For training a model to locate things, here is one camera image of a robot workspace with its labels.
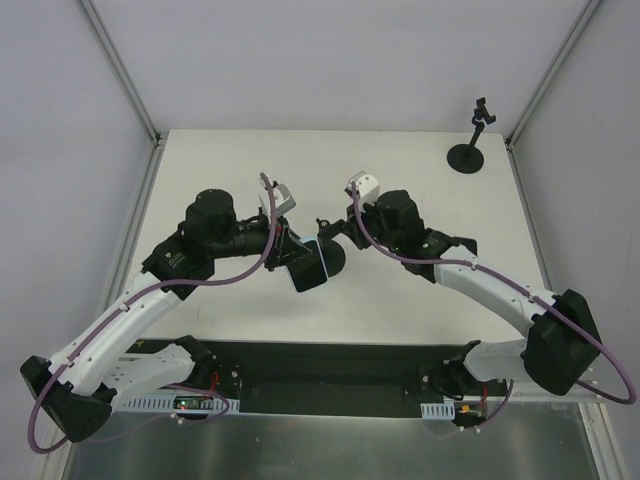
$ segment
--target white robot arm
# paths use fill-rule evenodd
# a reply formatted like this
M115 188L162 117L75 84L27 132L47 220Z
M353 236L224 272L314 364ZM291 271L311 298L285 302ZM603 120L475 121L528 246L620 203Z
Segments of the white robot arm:
M216 259L262 254L265 268L273 270L312 254L284 218L295 206L287 187L271 186L266 176L262 180L271 197L261 195L259 215L248 220L237 221L227 192L198 194L185 221L155 247L113 305L48 360L32 356L22 365L32 395L69 440L89 437L120 405L157 388L186 382L209 389L212 355L189 336L129 365L116 363L151 325L213 276ZM160 282L165 288L158 288Z
M530 285L489 267L478 258L475 240L425 228L409 194L395 190L380 195L373 175L358 173L345 191L353 200L347 219L333 224L318 220L321 242L344 234L359 249L374 246L400 261L409 272L485 306L523 337L502 343L470 342L443 366L440 390L460 396L474 382L512 379L533 380L551 393L564 395L600 353L544 307L550 305L563 312L600 343L581 295L571 290L563 295L532 290Z

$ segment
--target white wall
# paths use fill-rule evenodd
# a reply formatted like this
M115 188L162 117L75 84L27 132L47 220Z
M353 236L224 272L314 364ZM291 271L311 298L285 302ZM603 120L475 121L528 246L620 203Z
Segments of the white wall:
M0 45L0 478L20 480L19 367L94 318L150 147L72 0L0 2Z
M97 0L159 128L509 133L586 0Z
M605 3L515 158L556 289L591 302L605 343L640 387L640 3ZM602 384L623 394L612 369ZM640 408L611 405L631 478Z

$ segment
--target metal frame edge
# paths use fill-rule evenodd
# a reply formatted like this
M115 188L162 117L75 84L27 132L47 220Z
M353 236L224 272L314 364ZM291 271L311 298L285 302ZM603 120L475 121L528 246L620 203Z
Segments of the metal frame edge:
M158 168L160 167L160 161L162 160L167 135L163 134L159 135L159 137L159 143L154 146L144 174L142 175L138 193L127 221L126 233L118 249L115 267L113 274L111 275L111 281L106 289L104 299L101 302L100 311L103 311L108 305L113 303L126 282L135 245L138 241L138 236L140 235L144 215L153 190L153 184L155 182L156 174L158 173ZM45 444L53 445L60 438L62 438L62 432L52 424L47 433ZM71 453L71 448L72 445L67 444L55 452L48 455L42 455L36 463L33 478L36 480L62 480L69 455Z
M598 475L603 480L630 480L604 404L579 405Z
M553 56L551 63L533 91L533 95L531 95L527 105L516 121L512 132L507 136L507 145L513 146L518 142L524 133L524 130L527 128L533 114L538 110L542 100L544 100L549 91L551 91L551 88L558 78L559 73L566 65L571 53L583 38L587 28L595 18L595 14L600 10L600 7L604 3L605 0L587 0L587 3L582 7L578 17L571 26L569 33L567 33L567 36L562 41L560 48Z
M118 256L116 258L111 281L107 287L104 301L102 302L101 312L111 305L116 298L118 298L118 295L120 295L126 283L135 246L142 228L144 215L147 211L153 185L155 183L158 169L160 168L160 162L162 161L162 154L164 153L164 145L166 142L165 139L166 135L160 136L159 143L153 148L149 161L147 162L145 172L142 176L142 181L138 187L138 193L136 195L133 208L129 214L125 236L120 244L120 248L118 249Z
M98 46L102 50L104 57L113 72L114 77L116 78L118 84L122 88L122 92L124 93L127 101L133 108L138 121L142 124L142 127L147 133L149 140L156 144L159 139L159 132L156 128L147 108L144 106L142 102L142 98L138 93L138 89L131 80L131 76L127 71L127 68L124 66L124 62L116 49L107 28L98 13L98 10L93 2L93 0L76 0L76 5L80 10L80 13L87 21L89 29L93 34Z

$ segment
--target aluminum corner post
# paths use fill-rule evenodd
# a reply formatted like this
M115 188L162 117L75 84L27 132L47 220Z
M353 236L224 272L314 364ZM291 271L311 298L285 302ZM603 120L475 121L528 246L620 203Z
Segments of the aluminum corner post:
M509 147L513 147L520 137L522 137L531 117L534 115L547 93L549 93L551 88L553 88L555 80L558 78L558 74L562 71L576 45L578 45L580 40L583 38L587 28L594 20L596 13L598 13L600 7L605 3L606 0L587 0L587 3L582 7L578 17L571 26L571 30L569 30L569 33L567 33L567 36L562 41L560 48L538 82L533 95L516 121L512 132L507 135L506 143Z

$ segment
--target black phone holder stand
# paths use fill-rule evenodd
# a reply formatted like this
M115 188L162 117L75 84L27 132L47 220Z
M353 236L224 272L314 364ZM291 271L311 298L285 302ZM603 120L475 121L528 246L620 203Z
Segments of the black phone holder stand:
M476 147L480 134L484 127L496 121L495 115L489 115L486 107L487 100L482 97L476 100L476 108L473 110L471 123L476 127L469 144L461 143L447 153L449 166L460 173L476 173L484 165L484 155Z

